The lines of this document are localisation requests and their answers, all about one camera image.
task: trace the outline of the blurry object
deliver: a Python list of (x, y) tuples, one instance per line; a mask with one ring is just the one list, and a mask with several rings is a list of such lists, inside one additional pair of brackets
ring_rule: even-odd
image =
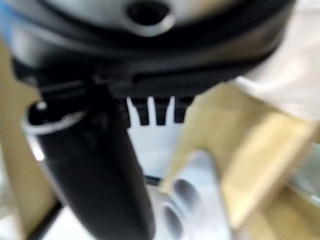
[(105, 87), (85, 103), (34, 104), (22, 126), (60, 199), (95, 238), (153, 238), (155, 222), (143, 172), (116, 101)]
[(320, 145), (312, 144), (303, 165), (297, 169), (290, 186), (320, 208)]
[(303, 159), (319, 124), (279, 112), (237, 88), (221, 83), (195, 98), (162, 189), (203, 149), (212, 154), (235, 231), (270, 203)]
[(57, 198), (21, 130), (21, 117), (26, 107), (39, 99), (39, 95), (15, 81), (10, 54), (2, 41), (0, 59), (0, 145), (15, 212), (14, 217), (9, 215), (6, 219), (17, 218), (22, 236), (26, 238), (57, 204)]
[(172, 183), (171, 201), (161, 208), (164, 234), (172, 240), (234, 239), (214, 158), (198, 150), (187, 162)]
[(320, 209), (285, 188), (247, 224), (253, 240), (320, 240)]
[(297, 9), (282, 46), (246, 78), (238, 77), (237, 85), (282, 112), (319, 121), (319, 26), (319, 9)]
[(60, 12), (93, 26), (143, 37), (194, 24), (247, 0), (42, 0)]
[(0, 144), (0, 239), (25, 240), (26, 235), (5, 169)]

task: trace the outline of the black rubber grip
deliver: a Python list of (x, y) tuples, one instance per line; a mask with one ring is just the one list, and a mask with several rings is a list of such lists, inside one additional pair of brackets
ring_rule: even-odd
[(151, 240), (152, 206), (115, 104), (81, 111), (68, 107), (36, 104), (23, 122), (61, 200), (98, 240)]

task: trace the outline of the white plastic part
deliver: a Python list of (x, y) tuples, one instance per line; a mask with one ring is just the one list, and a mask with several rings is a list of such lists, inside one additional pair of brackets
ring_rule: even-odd
[(180, 210), (171, 202), (165, 202), (161, 206), (162, 223), (166, 229), (167, 240), (192, 240), (190, 228)]
[[(193, 153), (189, 165), (181, 171), (173, 183), (171, 201), (182, 213), (183, 222), (189, 227), (191, 240), (234, 239), (213, 162), (212, 156), (206, 151)], [(163, 221), (168, 226), (170, 219), (166, 214), (162, 215)]]

